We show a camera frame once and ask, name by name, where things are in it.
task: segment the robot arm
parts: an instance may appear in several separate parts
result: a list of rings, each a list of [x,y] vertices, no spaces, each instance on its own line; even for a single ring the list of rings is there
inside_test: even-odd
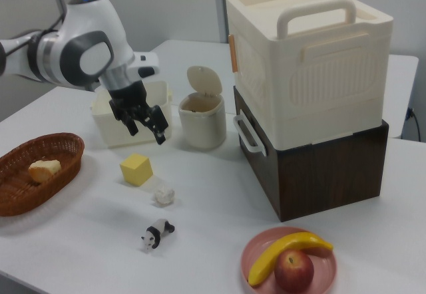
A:
[[[146,103],[142,83],[158,72],[158,58],[131,49],[110,1],[71,0],[61,28],[53,27],[0,40],[0,76],[19,74],[68,87],[99,80],[111,95],[115,118],[130,134],[138,132],[137,120],[162,144],[168,123],[159,106]]]

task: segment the banana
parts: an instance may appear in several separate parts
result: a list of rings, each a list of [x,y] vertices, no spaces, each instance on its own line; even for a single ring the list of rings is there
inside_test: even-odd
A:
[[[286,249],[324,247],[330,251],[333,245],[311,232],[296,232],[286,235],[271,244],[254,262],[248,274],[248,283],[254,287],[263,282],[274,270],[276,260]]]

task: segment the white table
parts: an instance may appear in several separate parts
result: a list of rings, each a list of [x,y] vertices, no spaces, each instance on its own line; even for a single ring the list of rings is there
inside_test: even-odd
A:
[[[169,83],[174,93],[174,104],[179,104],[185,96],[194,92],[186,77],[186,70],[190,66],[200,65],[216,71],[222,81],[226,112],[235,113],[232,90],[235,82],[227,44],[169,40],[153,51],[160,60],[160,73],[155,79]],[[418,62],[417,57],[389,56],[383,119],[389,124],[390,138],[401,137]]]
[[[288,225],[334,244],[333,294],[426,293],[424,144],[389,139],[380,197],[280,223],[240,150],[231,114],[225,143],[208,153],[185,143],[175,106],[172,137],[162,146],[107,149],[90,115],[94,99],[56,88],[0,122],[0,155],[54,132],[73,132],[86,146],[68,186],[27,214],[0,218],[3,276],[41,293],[238,294],[246,243]],[[134,152],[154,170],[140,188],[126,184],[119,168]],[[171,206],[152,201],[160,184],[175,189]],[[140,237],[158,218],[176,231],[146,254]]]

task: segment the small bin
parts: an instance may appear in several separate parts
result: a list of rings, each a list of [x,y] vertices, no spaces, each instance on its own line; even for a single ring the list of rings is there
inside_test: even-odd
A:
[[[164,132],[164,137],[170,138],[172,135],[172,93],[165,81],[154,81],[144,83],[146,89],[146,103],[149,106],[159,105],[164,117],[167,120],[168,127]],[[141,123],[136,122],[139,132],[131,136],[127,127],[117,121],[109,105],[111,99],[109,92],[102,88],[97,92],[97,97],[92,102],[92,117],[101,133],[104,143],[109,147],[126,146],[131,144],[140,144],[144,142],[155,141],[154,134]]]
[[[226,117],[222,83],[212,69],[192,66],[187,71],[188,81],[196,91],[179,104],[182,131],[189,145],[199,149],[213,149],[225,140]]]
[[[392,17],[356,0],[226,0],[236,88],[276,150],[381,126]]]

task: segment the dark brown wooden box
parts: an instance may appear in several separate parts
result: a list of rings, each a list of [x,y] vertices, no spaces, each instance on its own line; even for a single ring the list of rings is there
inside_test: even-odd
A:
[[[380,195],[389,126],[298,148],[275,150],[234,87],[240,110],[266,147],[267,156],[240,145],[280,221],[314,214]],[[255,145],[243,122],[240,127]]]

